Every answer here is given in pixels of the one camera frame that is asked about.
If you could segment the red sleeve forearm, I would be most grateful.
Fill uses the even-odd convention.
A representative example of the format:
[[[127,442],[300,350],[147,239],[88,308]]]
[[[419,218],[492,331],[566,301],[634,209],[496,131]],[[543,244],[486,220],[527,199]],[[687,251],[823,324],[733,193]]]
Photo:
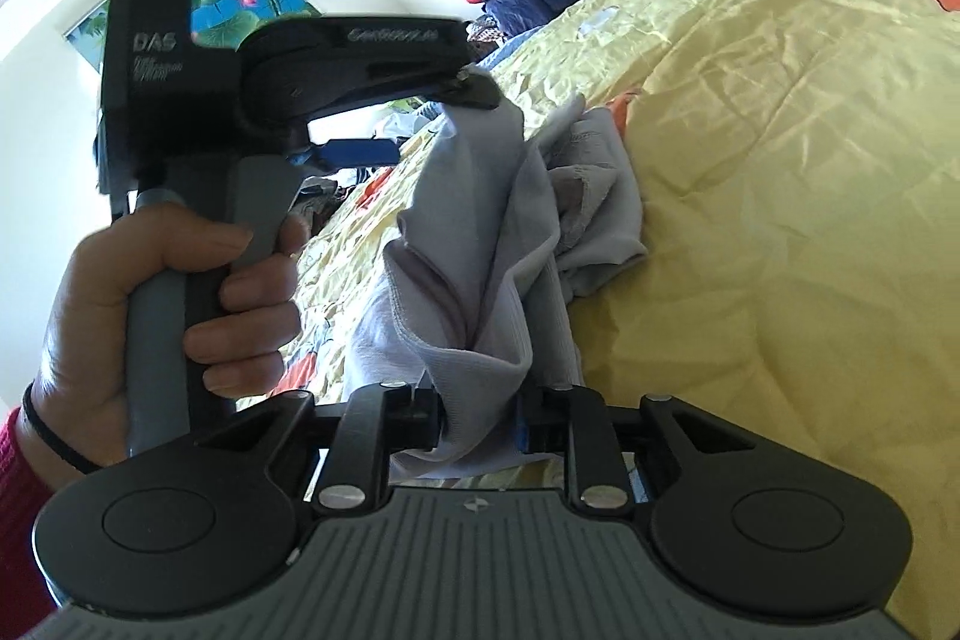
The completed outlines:
[[[0,464],[0,638],[21,638],[53,611],[55,603],[32,552],[32,525],[52,497],[23,455],[13,409],[2,429]]]

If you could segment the person's left hand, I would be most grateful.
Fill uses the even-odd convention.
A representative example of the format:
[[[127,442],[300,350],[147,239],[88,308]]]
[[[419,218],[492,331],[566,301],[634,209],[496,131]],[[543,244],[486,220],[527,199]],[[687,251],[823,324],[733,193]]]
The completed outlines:
[[[54,491],[78,476],[39,437],[41,427],[98,466],[124,459],[128,436],[143,429],[146,390],[178,390],[190,362],[200,364],[200,383],[215,395],[270,392],[285,372],[281,348],[301,330],[295,257],[308,237],[301,220],[286,220],[270,257],[208,292],[220,315],[199,325],[185,323],[182,276],[231,265],[251,230],[160,203],[78,245],[31,385],[36,413],[16,421],[34,473]]]

